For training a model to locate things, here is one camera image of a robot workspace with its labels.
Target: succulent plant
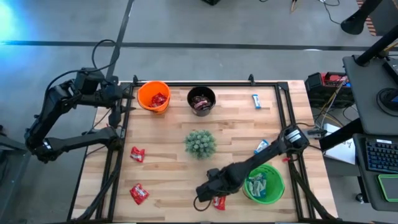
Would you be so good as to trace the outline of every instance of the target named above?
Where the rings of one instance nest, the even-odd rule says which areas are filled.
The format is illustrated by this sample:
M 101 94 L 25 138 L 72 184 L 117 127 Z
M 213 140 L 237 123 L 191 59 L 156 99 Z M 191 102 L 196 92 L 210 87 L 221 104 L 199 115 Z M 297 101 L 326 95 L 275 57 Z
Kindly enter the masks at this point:
M 196 159 L 210 158 L 216 152 L 215 138 L 207 130 L 192 131 L 184 142 L 185 152 Z

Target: mouse pad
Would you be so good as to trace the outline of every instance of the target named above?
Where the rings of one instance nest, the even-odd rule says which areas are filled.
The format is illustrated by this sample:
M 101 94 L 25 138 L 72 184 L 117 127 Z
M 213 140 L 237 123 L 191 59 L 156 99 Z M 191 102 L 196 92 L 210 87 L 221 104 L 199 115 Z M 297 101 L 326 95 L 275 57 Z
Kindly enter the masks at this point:
M 398 202 L 398 175 L 379 175 L 379 183 L 384 198 L 388 202 Z

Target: cable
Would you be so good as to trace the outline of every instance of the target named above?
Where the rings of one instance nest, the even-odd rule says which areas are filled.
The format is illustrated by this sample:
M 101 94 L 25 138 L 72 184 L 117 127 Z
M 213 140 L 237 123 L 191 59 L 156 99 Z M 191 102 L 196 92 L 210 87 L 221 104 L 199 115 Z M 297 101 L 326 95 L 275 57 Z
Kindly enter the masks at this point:
M 348 121 L 353 121 L 352 119 L 347 118 L 347 116 L 345 115 L 345 112 L 346 112 L 346 110 L 347 110 L 348 108 L 349 108 L 349 107 L 346 107 L 346 108 L 343 110 L 343 116 L 344 116 Z
M 344 78 L 344 77 L 345 77 L 345 75 L 342 76 L 342 77 L 340 77 L 340 78 L 337 80 L 337 83 L 338 83 L 342 78 Z M 330 103 L 331 100 L 333 99 L 333 97 L 335 96 L 336 91 L 330 96 L 328 102 L 326 102 L 326 103 L 322 106 L 322 109 L 321 109 L 320 114 L 317 116 L 317 118 L 316 118 L 315 121 L 314 121 L 315 123 L 317 123 L 317 120 L 318 120 L 319 117 L 322 115 L 322 112 L 323 112 L 323 110 L 325 109 L 326 105 L 327 105 L 328 103 Z
M 333 103 L 335 102 L 335 100 L 336 100 L 336 98 L 337 98 L 337 95 L 338 95 L 338 92 L 341 90 L 341 87 L 343 87 L 344 83 L 345 83 L 344 81 L 343 81 L 343 82 L 341 82 L 341 83 L 340 83 L 340 86 L 339 86 L 339 87 L 338 87 L 338 89 L 335 91 L 335 93 L 334 93 L 334 97 L 333 97 L 333 99 L 332 99 L 332 101 L 331 101 L 331 103 L 330 103 L 330 105 L 329 105 L 328 109 L 326 110 L 326 113 L 325 113 L 325 115 L 324 115 L 323 119 L 322 119 L 322 122 L 321 122 L 321 127 L 322 127 L 322 125 L 323 125 L 323 122 L 325 121 L 326 114 L 329 112 L 329 110 L 330 110 L 331 106 L 332 106 L 332 105 L 333 105 Z
M 97 125 L 99 125 L 100 122 L 101 122 L 102 120 L 104 120 L 104 118 L 106 117 L 106 115 L 108 115 L 108 113 L 111 112 L 111 110 L 112 110 L 112 108 L 110 108 L 110 109 L 104 114 L 104 116 L 102 116 L 102 118 L 101 118 L 97 123 L 95 123 L 95 124 L 93 125 L 93 127 L 90 129 L 90 131 L 92 131 L 95 127 L 97 127 Z
M 308 146 L 310 146 L 310 147 L 313 147 L 314 149 L 319 149 L 319 150 L 322 150 L 321 148 L 319 148 L 318 146 L 313 146 L 313 145 L 308 145 Z
M 114 59 L 113 62 L 111 62 L 111 63 L 109 63 L 108 65 L 105 65 L 105 66 L 103 66 L 103 67 L 101 67 L 101 68 L 97 68 L 97 67 L 96 67 L 96 64 L 95 64 L 95 61 L 94 61 L 94 56 L 95 56 L 95 52 L 96 52 L 97 47 L 100 46 L 103 42 L 112 42 L 112 43 L 114 43 L 114 48 L 117 50 L 117 53 L 118 53 L 118 54 L 117 54 L 117 56 L 116 56 L 116 58 Z M 57 76 L 56 78 L 54 78 L 54 79 L 49 83 L 49 85 L 47 85 L 47 88 L 46 88 L 45 91 L 44 91 L 43 106 L 42 106 L 42 110 L 41 110 L 41 112 L 40 112 L 40 116 L 39 116 L 39 117 L 41 118 L 42 115 L 43 115 L 45 100 L 46 100 L 46 98 L 47 98 L 47 95 L 48 95 L 48 93 L 49 93 L 49 90 L 50 90 L 52 84 L 53 84 L 55 81 L 57 81 L 58 79 L 64 77 L 65 75 L 68 75 L 68 74 L 71 74 L 71 73 L 75 73 L 75 72 L 92 73 L 92 72 L 101 71 L 101 70 L 103 70 L 103 69 L 105 69 L 105 68 L 108 68 L 108 67 L 114 65 L 114 64 L 116 63 L 116 61 L 118 61 L 119 56 L 120 56 L 120 46 L 118 46 L 117 43 L 116 43 L 115 41 L 109 40 L 109 39 L 105 39 L 105 40 L 99 41 L 99 42 L 94 46 L 93 51 L 92 51 L 92 53 L 91 53 L 91 61 L 93 62 L 93 66 L 95 67 L 95 70 L 91 70 L 91 71 L 86 71 L 86 70 L 82 70 L 82 69 L 79 69 L 79 70 L 70 70 L 70 71 L 65 72 L 65 73 L 63 73 L 63 74 Z
M 328 118 L 329 120 L 331 120 L 331 121 L 334 121 L 339 127 L 343 127 L 344 125 L 343 125 L 343 123 L 341 123 L 341 121 L 339 121 L 338 119 L 336 119 L 336 118 L 333 118 L 333 117 L 331 117 L 330 116 L 331 114 L 329 114 L 329 115 L 326 115 L 326 118 Z
M 391 44 L 390 46 L 386 47 L 384 49 L 385 52 L 389 52 L 392 48 L 394 48 L 396 45 L 398 45 L 398 42 L 395 42 L 393 44 Z
M 337 123 L 337 124 L 339 124 L 341 127 L 343 127 L 343 126 L 344 126 L 343 123 L 342 123 L 339 119 L 337 119 L 335 116 L 333 116 L 333 115 L 330 113 L 330 112 L 332 112 L 332 111 L 334 111 L 334 110 L 336 110 L 336 109 L 337 109 L 337 108 L 331 109 L 331 110 L 327 113 L 326 118 L 328 118 L 328 119 L 334 121 L 335 123 Z
M 210 207 L 211 201 L 212 201 L 212 200 L 209 201 L 209 204 L 208 204 L 204 209 L 199 209 L 199 208 L 197 207 L 197 205 L 196 205 L 196 202 L 197 202 L 197 200 L 198 200 L 198 197 L 199 197 L 199 196 L 195 197 L 195 199 L 193 200 L 193 207 L 194 207 L 198 212 L 204 212 L 204 211 L 206 211 L 207 208 Z
M 315 127 L 315 125 L 312 125 L 312 124 L 307 124 L 307 123 L 303 123 L 303 122 L 298 122 L 298 123 L 295 123 L 296 125 L 297 124 L 304 124 L 304 125 L 306 125 L 307 127 Z
M 329 20 L 331 20 L 331 21 L 334 22 L 335 24 L 340 25 L 339 22 L 336 22 L 336 21 L 334 21 L 334 20 L 331 18 L 330 11 L 329 11 L 329 9 L 328 9 L 328 7 L 327 7 L 327 6 L 339 6 L 339 5 L 340 5 L 340 0 L 337 0 L 337 4 L 328 4 L 328 3 L 326 3 L 326 0 L 324 0 L 323 5 L 324 5 L 324 7 L 325 7 L 325 9 L 326 9 L 326 12 L 327 12 L 328 15 L 329 15 Z
M 355 107 L 353 107 L 353 105 L 351 105 L 349 107 L 352 108 L 353 110 L 355 110 L 358 113 L 358 110 Z
M 101 146 L 101 147 L 99 147 L 99 148 L 97 148 L 97 149 L 92 150 L 91 152 L 89 152 L 89 153 L 86 154 L 86 157 L 87 157 L 88 155 L 90 155 L 90 154 L 92 154 L 92 153 L 94 153 L 94 152 L 100 150 L 100 149 L 103 149 L 104 147 L 105 147 L 105 146 Z

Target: red snack packet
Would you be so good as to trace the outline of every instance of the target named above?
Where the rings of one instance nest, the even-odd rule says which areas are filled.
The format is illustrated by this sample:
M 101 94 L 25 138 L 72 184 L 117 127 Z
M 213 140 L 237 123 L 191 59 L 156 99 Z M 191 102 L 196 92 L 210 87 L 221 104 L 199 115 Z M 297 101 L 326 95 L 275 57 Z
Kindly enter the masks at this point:
M 130 194 L 136 201 L 137 205 L 140 205 L 149 196 L 148 191 L 144 190 L 141 184 L 136 184 L 131 190 Z
M 222 197 L 214 197 L 213 199 L 213 205 L 215 208 L 217 208 L 218 210 L 225 210 L 225 198 L 226 196 L 222 196 Z
M 158 93 L 152 97 L 152 104 L 149 107 L 158 107 L 164 104 L 167 100 L 167 97 L 162 93 Z
M 144 162 L 145 149 L 139 150 L 136 146 L 131 149 L 130 157 L 138 162 Z

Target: wooden tabletop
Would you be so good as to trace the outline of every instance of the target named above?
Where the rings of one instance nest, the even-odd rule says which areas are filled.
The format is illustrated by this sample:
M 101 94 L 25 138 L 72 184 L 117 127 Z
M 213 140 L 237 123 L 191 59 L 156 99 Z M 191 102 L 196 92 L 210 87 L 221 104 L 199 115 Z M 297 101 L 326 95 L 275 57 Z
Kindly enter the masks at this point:
M 312 112 L 303 81 L 289 81 L 296 122 L 313 124 Z M 284 155 L 268 163 L 283 176 L 285 192 L 272 205 L 260 205 L 248 199 L 240 190 L 227 196 L 226 210 L 211 206 L 205 212 L 193 208 L 195 189 L 207 181 L 206 171 L 243 161 L 253 155 L 261 139 L 273 141 L 280 132 L 280 119 L 273 87 L 211 87 L 216 94 L 216 106 L 205 117 L 194 116 L 187 104 L 190 87 L 172 87 L 166 114 L 155 115 L 142 109 L 130 112 L 124 148 L 118 197 L 114 210 L 115 222 L 292 222 L 297 221 L 289 168 L 282 162 Z M 252 94 L 258 94 L 261 110 L 254 109 Z M 285 97 L 282 94 L 287 116 Z M 107 112 L 99 108 L 97 122 Z M 97 128 L 106 126 L 104 119 Z M 183 140 L 194 129 L 207 129 L 215 137 L 216 154 L 206 161 L 196 161 L 185 152 Z M 133 146 L 146 150 L 144 162 L 130 158 Z M 88 152 L 98 145 L 89 147 Z M 308 148 L 304 151 L 310 188 L 320 203 L 337 216 L 322 153 Z M 72 218 L 81 215 L 98 193 L 103 175 L 106 148 L 89 155 L 83 167 Z M 129 190 L 137 183 L 150 196 L 141 205 L 131 198 Z M 307 217 L 304 194 L 300 190 L 302 207 Z M 199 203 L 203 208 L 206 203 Z

